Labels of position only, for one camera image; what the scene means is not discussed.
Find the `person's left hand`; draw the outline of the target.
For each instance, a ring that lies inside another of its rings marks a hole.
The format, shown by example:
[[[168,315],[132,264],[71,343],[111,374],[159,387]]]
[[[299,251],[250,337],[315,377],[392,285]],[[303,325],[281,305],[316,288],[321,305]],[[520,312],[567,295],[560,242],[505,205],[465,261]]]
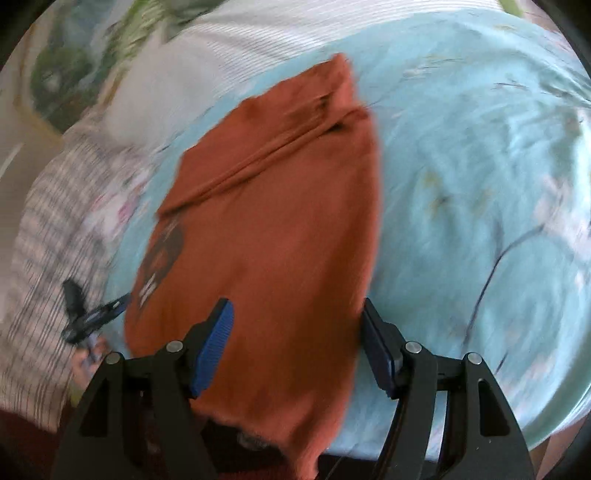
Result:
[[[76,348],[71,357],[72,381],[77,389],[84,391],[95,372],[99,368],[102,359],[110,352],[110,346],[106,339],[99,335],[90,353],[87,348]]]

